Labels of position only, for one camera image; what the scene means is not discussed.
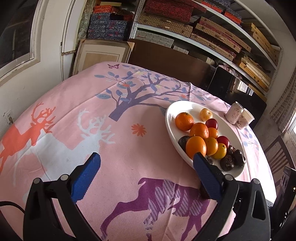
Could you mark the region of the white beverage can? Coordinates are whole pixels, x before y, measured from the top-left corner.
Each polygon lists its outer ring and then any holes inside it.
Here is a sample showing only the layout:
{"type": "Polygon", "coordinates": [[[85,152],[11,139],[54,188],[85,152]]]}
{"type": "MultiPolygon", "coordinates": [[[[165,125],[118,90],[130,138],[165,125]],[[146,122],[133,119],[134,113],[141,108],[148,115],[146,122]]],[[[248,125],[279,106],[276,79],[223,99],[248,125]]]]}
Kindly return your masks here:
{"type": "Polygon", "coordinates": [[[236,124],[241,117],[243,110],[244,108],[241,104],[234,102],[225,114],[226,120],[232,125],[236,124]]]}

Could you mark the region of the yellow orange kumquat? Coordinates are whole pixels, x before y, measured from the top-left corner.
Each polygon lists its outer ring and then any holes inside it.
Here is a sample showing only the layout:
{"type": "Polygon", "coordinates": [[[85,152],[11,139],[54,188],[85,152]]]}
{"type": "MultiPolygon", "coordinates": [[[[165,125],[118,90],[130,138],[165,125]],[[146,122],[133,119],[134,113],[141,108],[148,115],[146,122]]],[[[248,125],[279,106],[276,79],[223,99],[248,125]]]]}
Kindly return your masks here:
{"type": "Polygon", "coordinates": [[[214,155],[212,155],[212,158],[216,160],[223,159],[227,154],[227,147],[223,143],[218,144],[218,149],[214,155]]]}

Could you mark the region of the metal shelf with boxes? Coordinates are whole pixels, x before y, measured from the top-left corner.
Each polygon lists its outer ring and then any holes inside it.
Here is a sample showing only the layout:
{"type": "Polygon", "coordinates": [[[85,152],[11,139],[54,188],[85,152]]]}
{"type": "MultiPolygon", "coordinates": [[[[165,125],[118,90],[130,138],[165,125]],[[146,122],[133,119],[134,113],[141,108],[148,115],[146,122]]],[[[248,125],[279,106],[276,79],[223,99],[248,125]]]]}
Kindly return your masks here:
{"type": "Polygon", "coordinates": [[[281,47],[242,1],[137,1],[129,37],[171,37],[215,56],[267,95],[280,66],[281,47]]]}

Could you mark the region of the pink printed tablecloth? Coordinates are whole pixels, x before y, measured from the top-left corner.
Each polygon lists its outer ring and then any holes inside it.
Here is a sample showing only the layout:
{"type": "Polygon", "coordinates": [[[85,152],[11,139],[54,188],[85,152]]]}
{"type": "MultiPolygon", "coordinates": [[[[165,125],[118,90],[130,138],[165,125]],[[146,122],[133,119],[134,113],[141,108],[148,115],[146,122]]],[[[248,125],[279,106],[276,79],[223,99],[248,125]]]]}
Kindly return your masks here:
{"type": "Polygon", "coordinates": [[[178,154],[166,109],[189,100],[220,116],[229,104],[191,83],[104,62],[44,94],[1,139],[1,208],[18,235],[35,178],[57,180],[97,152],[101,167],[78,207],[105,240],[191,240],[215,207],[178,154]]]}

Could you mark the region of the large orange tangerine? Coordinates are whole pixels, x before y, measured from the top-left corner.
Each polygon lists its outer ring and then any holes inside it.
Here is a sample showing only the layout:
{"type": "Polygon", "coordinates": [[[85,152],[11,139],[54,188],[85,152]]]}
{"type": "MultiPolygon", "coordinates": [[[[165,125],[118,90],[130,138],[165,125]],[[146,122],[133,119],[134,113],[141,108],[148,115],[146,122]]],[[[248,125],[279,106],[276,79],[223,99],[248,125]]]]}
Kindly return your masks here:
{"type": "Polygon", "coordinates": [[[179,113],[175,117],[175,125],[181,131],[189,131],[194,125],[194,118],[187,112],[179,113]]]}

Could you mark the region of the yellow brown potato fruit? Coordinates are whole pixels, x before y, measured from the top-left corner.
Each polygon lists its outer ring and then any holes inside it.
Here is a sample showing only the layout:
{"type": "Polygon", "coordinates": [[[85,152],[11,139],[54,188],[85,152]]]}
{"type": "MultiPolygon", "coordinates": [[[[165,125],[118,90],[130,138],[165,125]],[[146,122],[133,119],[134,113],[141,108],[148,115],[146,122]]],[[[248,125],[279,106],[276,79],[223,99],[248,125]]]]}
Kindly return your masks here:
{"type": "Polygon", "coordinates": [[[203,108],[199,113],[199,118],[202,121],[207,121],[207,120],[213,118],[213,114],[209,109],[203,108]]]}

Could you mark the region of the white paper cup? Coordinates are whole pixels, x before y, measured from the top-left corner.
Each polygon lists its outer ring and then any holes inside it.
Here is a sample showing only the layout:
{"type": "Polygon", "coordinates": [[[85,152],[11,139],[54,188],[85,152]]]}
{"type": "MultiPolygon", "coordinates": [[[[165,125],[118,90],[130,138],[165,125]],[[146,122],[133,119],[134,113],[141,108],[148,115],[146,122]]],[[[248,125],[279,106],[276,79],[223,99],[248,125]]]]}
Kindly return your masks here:
{"type": "Polygon", "coordinates": [[[236,126],[240,130],[242,130],[243,128],[247,127],[253,120],[254,116],[247,109],[244,109],[243,113],[236,122],[236,126]]]}

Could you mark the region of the white framed window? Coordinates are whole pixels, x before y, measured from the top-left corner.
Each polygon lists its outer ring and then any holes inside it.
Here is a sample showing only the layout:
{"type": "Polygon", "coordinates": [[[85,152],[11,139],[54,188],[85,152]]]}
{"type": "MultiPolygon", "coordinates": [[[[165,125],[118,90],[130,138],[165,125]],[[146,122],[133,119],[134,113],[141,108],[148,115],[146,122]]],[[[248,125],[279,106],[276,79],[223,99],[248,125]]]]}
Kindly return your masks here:
{"type": "Polygon", "coordinates": [[[48,1],[1,1],[1,80],[41,59],[41,32],[48,1]]]}

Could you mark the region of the black glossy panel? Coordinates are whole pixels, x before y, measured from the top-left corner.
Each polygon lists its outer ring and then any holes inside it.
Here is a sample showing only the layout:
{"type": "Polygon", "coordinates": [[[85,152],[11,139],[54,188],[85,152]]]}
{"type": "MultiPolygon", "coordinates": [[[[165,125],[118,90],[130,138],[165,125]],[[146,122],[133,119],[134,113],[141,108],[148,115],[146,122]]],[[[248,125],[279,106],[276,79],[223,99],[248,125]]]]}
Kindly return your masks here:
{"type": "Polygon", "coordinates": [[[247,109],[254,117],[250,124],[252,129],[255,128],[267,107],[266,102],[244,81],[220,66],[216,68],[207,91],[230,105],[238,102],[247,109]]]}

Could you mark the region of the dark red plum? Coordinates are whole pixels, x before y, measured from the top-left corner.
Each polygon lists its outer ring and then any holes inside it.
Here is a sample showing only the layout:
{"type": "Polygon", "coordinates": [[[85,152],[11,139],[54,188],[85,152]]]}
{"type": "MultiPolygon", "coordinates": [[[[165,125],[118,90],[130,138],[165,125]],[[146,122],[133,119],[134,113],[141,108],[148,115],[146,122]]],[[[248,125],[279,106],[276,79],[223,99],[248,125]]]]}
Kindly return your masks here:
{"type": "Polygon", "coordinates": [[[207,128],[215,128],[216,130],[218,129],[218,122],[214,118],[210,118],[205,122],[205,125],[207,128]]]}

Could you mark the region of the dark water chestnut carved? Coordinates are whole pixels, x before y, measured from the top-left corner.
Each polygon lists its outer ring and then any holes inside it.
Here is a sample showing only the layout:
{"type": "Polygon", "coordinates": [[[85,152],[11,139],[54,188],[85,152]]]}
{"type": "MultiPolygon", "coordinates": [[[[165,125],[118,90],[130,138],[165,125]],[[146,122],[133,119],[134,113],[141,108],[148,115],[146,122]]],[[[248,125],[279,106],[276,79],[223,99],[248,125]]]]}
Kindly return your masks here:
{"type": "Polygon", "coordinates": [[[235,167],[234,157],[232,155],[226,155],[220,160],[220,166],[223,171],[231,171],[235,167]]]}

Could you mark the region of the small orange tangerine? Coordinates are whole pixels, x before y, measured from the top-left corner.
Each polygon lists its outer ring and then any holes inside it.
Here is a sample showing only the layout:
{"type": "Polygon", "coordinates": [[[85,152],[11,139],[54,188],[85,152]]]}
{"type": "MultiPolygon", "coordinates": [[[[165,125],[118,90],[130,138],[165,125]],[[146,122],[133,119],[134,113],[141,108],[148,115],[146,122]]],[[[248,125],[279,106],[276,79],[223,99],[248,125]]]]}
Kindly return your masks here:
{"type": "Polygon", "coordinates": [[[208,128],[209,137],[217,139],[219,134],[218,131],[215,128],[208,128]]]}

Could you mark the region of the white framed board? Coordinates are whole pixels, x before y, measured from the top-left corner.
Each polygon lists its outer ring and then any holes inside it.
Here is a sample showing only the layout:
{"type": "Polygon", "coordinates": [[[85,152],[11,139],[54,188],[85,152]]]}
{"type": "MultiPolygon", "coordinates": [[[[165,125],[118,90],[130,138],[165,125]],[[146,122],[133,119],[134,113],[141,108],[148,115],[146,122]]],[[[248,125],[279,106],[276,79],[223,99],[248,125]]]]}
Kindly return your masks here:
{"type": "Polygon", "coordinates": [[[127,63],[134,42],[82,39],[79,43],[72,75],[101,62],[127,63]]]}

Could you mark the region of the wooden chair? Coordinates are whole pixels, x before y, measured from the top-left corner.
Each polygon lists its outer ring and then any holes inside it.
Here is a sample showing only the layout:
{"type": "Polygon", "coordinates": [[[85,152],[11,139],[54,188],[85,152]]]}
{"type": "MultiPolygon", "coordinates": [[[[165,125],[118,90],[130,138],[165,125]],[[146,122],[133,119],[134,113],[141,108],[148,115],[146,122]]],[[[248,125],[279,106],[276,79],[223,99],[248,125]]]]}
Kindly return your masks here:
{"type": "Polygon", "coordinates": [[[264,150],[264,154],[272,172],[275,186],[277,187],[280,184],[284,167],[287,166],[295,169],[294,161],[281,136],[278,136],[264,150]]]}

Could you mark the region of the red plum large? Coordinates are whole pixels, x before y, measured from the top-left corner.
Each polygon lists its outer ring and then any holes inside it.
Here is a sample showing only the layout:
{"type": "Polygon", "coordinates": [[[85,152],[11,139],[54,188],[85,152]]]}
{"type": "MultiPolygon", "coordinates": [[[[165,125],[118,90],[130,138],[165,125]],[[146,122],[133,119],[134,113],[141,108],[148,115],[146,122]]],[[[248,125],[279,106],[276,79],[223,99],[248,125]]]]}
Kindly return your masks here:
{"type": "Polygon", "coordinates": [[[219,137],[217,137],[216,140],[217,140],[218,144],[222,143],[226,146],[227,149],[229,148],[230,141],[226,136],[219,136],[219,137]]]}

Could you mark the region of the white oval plate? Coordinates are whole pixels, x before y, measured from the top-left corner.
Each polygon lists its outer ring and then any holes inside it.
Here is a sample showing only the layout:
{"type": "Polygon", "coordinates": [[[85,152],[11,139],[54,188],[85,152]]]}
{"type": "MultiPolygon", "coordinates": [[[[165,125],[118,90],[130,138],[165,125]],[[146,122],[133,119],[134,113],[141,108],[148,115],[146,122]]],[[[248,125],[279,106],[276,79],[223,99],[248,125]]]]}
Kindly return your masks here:
{"type": "Polygon", "coordinates": [[[194,154],[200,151],[223,174],[235,178],[242,174],[244,164],[230,157],[231,147],[244,155],[241,141],[227,122],[212,110],[194,102],[178,101],[167,108],[165,123],[175,149],[191,168],[194,154]]]}

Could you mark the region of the orange fruit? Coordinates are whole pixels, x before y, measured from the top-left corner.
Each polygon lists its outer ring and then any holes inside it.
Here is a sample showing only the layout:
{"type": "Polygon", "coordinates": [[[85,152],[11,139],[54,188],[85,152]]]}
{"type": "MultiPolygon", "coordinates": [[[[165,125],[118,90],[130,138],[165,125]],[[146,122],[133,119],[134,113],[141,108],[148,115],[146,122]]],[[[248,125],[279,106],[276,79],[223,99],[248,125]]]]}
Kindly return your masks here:
{"type": "Polygon", "coordinates": [[[206,139],[204,139],[205,144],[206,144],[206,155],[207,156],[212,156],[214,155],[217,150],[218,150],[218,142],[215,138],[213,137],[208,137],[206,139]]]}

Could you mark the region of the orange tangerine behind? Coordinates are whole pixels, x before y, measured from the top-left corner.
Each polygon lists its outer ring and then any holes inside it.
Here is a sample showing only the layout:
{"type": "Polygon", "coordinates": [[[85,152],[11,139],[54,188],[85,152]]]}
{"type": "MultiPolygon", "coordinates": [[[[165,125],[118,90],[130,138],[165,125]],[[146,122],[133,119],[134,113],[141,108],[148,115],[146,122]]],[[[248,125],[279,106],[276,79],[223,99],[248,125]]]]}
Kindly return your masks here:
{"type": "Polygon", "coordinates": [[[202,139],[209,137],[208,128],[204,123],[195,123],[190,129],[190,136],[198,136],[202,139]]]}

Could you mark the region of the dark water chestnut front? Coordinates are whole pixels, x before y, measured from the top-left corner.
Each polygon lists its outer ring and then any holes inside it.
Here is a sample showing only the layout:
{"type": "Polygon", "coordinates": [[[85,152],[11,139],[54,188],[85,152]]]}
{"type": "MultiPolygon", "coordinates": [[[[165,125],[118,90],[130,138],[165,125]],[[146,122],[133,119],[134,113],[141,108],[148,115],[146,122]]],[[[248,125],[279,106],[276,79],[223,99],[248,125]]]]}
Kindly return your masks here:
{"type": "Polygon", "coordinates": [[[178,144],[180,145],[180,147],[182,148],[182,150],[185,152],[186,151],[186,144],[187,141],[190,139],[191,137],[186,135],[186,136],[182,136],[179,140],[178,140],[178,144]]]}

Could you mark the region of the blue patterned box stack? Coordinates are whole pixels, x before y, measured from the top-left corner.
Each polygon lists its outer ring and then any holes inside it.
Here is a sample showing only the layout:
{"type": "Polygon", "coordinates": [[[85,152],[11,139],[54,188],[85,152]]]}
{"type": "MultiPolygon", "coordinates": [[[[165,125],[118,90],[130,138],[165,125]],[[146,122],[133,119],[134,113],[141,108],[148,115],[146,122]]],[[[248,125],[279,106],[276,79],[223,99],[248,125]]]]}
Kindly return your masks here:
{"type": "Polygon", "coordinates": [[[95,6],[87,30],[88,39],[125,41],[134,14],[117,6],[95,6]]]}

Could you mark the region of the dark water chestnut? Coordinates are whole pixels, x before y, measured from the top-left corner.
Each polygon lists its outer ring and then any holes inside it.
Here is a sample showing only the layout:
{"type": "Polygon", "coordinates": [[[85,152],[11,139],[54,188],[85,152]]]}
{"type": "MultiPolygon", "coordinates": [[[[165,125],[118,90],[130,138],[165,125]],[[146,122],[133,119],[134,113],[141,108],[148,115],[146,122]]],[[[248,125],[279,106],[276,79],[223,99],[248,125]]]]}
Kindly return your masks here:
{"type": "Polygon", "coordinates": [[[206,160],[208,161],[208,163],[210,165],[214,165],[214,159],[213,158],[211,158],[210,156],[205,156],[205,158],[206,158],[206,160]]]}
{"type": "Polygon", "coordinates": [[[179,140],[178,140],[178,144],[180,145],[180,147],[182,148],[182,150],[185,152],[186,151],[186,144],[187,141],[190,139],[191,137],[186,135],[186,136],[182,136],[179,140]]]}
{"type": "Polygon", "coordinates": [[[236,148],[230,145],[227,149],[227,155],[233,155],[233,153],[236,151],[236,148]]]}
{"type": "Polygon", "coordinates": [[[244,167],[246,163],[245,156],[241,150],[235,150],[232,154],[234,164],[238,167],[244,167]]]}

